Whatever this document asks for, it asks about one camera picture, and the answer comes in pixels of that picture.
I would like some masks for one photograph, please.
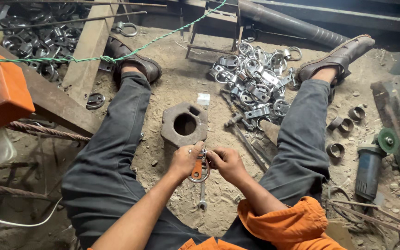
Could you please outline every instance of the small white paper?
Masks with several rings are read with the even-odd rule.
[[[210,94],[202,94],[199,93],[197,96],[197,104],[209,106],[209,99],[211,98]]]

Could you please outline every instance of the dark gray pants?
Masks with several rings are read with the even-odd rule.
[[[325,81],[302,83],[279,131],[279,153],[260,180],[287,205],[295,205],[303,196],[320,200],[322,183],[329,179],[325,154],[328,93]],[[124,73],[100,129],[63,177],[61,191],[68,217],[85,249],[145,195],[130,165],[150,95],[151,87],[142,74]],[[209,237],[164,208],[146,249],[178,249],[190,238],[200,244]],[[249,250],[274,249],[252,236],[238,217],[221,239]]]

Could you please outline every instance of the green grinding disc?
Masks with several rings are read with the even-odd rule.
[[[383,128],[377,136],[379,146],[387,153],[395,153],[399,147],[399,140],[391,128]]]

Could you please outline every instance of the hand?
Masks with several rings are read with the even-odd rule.
[[[212,169],[218,169],[226,181],[238,186],[242,178],[248,177],[239,152],[230,148],[218,147],[206,153]]]
[[[199,141],[196,145],[187,145],[176,150],[172,156],[168,173],[180,182],[190,176],[203,145],[204,142]]]

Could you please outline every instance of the green twisted wire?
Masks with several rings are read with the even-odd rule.
[[[18,63],[18,62],[28,62],[28,63],[30,63],[30,62],[45,62],[45,61],[48,61],[48,62],[66,63],[66,62],[71,62],[71,61],[74,61],[74,62],[86,62],[86,61],[94,61],[94,60],[104,60],[104,61],[107,61],[107,62],[110,62],[110,63],[116,63],[117,61],[123,60],[123,59],[125,59],[126,57],[131,56],[131,55],[133,55],[133,54],[139,52],[140,50],[142,50],[142,49],[144,49],[144,48],[147,48],[150,44],[152,44],[152,43],[154,43],[154,42],[156,42],[156,41],[158,41],[158,40],[160,40],[160,39],[163,39],[163,38],[165,38],[165,37],[167,37],[167,36],[169,36],[169,35],[172,35],[172,34],[174,34],[175,32],[180,31],[180,30],[182,30],[182,29],[184,29],[184,28],[186,28],[186,27],[188,27],[188,26],[190,26],[190,25],[193,25],[194,23],[196,23],[196,22],[198,22],[198,21],[204,19],[206,16],[208,16],[209,14],[213,13],[214,11],[216,11],[217,9],[219,9],[220,7],[222,7],[222,6],[225,4],[225,2],[226,2],[226,0],[224,0],[223,3],[221,3],[219,6],[217,6],[217,8],[215,8],[215,9],[209,11],[208,13],[204,14],[202,17],[200,17],[199,19],[193,21],[192,23],[187,24],[187,25],[185,25],[185,26],[183,26],[183,27],[180,27],[180,28],[178,28],[178,29],[176,29],[176,30],[174,30],[174,31],[171,31],[171,32],[169,32],[169,33],[166,34],[166,35],[163,35],[163,36],[161,36],[161,37],[155,38],[154,40],[152,40],[152,41],[148,42],[147,44],[143,45],[143,47],[134,50],[134,51],[133,51],[132,53],[130,53],[129,55],[120,57],[120,58],[118,58],[118,59],[113,59],[112,57],[109,57],[109,56],[100,56],[100,57],[86,58],[86,59],[75,59],[73,56],[65,56],[64,58],[61,58],[61,59],[58,59],[58,58],[0,59],[0,62],[14,62],[14,63]]]

